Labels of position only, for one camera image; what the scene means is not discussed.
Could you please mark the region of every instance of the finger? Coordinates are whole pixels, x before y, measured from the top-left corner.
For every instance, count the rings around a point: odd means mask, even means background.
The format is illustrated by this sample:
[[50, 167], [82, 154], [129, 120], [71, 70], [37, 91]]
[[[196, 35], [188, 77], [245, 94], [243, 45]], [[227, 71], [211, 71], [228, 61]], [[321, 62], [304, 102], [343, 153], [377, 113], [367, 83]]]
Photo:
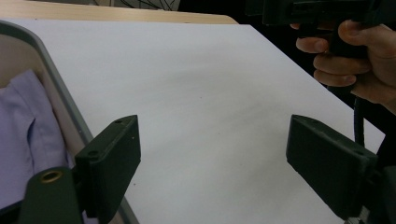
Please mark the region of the finger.
[[396, 57], [396, 32], [385, 25], [365, 27], [358, 22], [344, 21], [338, 27], [338, 34], [348, 44], [365, 45], [380, 57]]
[[332, 87], [346, 87], [353, 85], [356, 82], [356, 76], [353, 75], [334, 75], [316, 70], [314, 72], [314, 78], [325, 85]]
[[380, 81], [373, 73], [359, 75], [352, 93], [374, 104], [384, 106], [396, 99], [396, 89]]
[[372, 69], [367, 59], [337, 57], [330, 53], [322, 53], [315, 57], [314, 67], [329, 74], [357, 75]]
[[296, 47], [306, 53], [322, 53], [329, 48], [329, 42], [319, 37], [298, 38]]
[[[292, 23], [290, 25], [290, 27], [293, 28], [294, 30], [298, 30], [298, 29], [300, 29], [300, 25], [301, 25], [300, 23]], [[333, 22], [333, 21], [321, 22], [318, 25], [318, 30], [328, 30], [328, 31], [330, 31], [330, 30], [334, 29], [334, 25], [335, 25], [335, 22]]]

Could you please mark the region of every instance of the black cable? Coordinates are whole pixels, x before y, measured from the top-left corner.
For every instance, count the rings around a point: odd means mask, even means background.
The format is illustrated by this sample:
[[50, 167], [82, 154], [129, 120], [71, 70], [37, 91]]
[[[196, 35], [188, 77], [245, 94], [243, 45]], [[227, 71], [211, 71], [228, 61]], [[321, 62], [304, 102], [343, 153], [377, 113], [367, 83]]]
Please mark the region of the black cable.
[[175, 0], [173, 0], [172, 2], [171, 2], [171, 8], [173, 8], [173, 4], [175, 3]]
[[126, 0], [121, 0], [121, 2], [125, 5], [125, 6], [127, 6], [127, 7], [131, 7], [131, 8], [134, 8], [131, 4], [129, 4]]
[[137, 1], [139, 1], [139, 2], [141, 2], [141, 3], [143, 3], [143, 4], [146, 4], [146, 5], [149, 5], [149, 6], [151, 6], [151, 7], [160, 8], [160, 7], [157, 7], [157, 5], [155, 5], [154, 3], [152, 3], [150, 0], [148, 0], [147, 2], [142, 1], [142, 0], [137, 0]]
[[163, 7], [163, 10], [165, 10], [165, 6], [163, 5], [163, 1], [162, 0], [160, 0], [160, 4]]
[[169, 6], [169, 4], [168, 4], [168, 2], [166, 1], [166, 0], [163, 0], [164, 2], [165, 2], [165, 4], [168, 6], [168, 9], [170, 10], [170, 11], [172, 11], [172, 8]]
[[355, 142], [364, 147], [364, 116], [361, 109], [362, 104], [363, 100], [356, 97], [353, 110], [353, 128], [355, 132]]

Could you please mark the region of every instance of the purple cloth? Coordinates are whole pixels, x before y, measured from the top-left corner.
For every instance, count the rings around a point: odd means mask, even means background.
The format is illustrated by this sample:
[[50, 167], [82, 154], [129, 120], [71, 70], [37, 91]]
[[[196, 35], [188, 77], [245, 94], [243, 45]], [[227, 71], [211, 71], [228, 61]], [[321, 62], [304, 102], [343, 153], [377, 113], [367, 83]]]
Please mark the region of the purple cloth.
[[22, 200], [40, 171], [69, 166], [61, 130], [33, 73], [14, 77], [0, 91], [0, 209]]

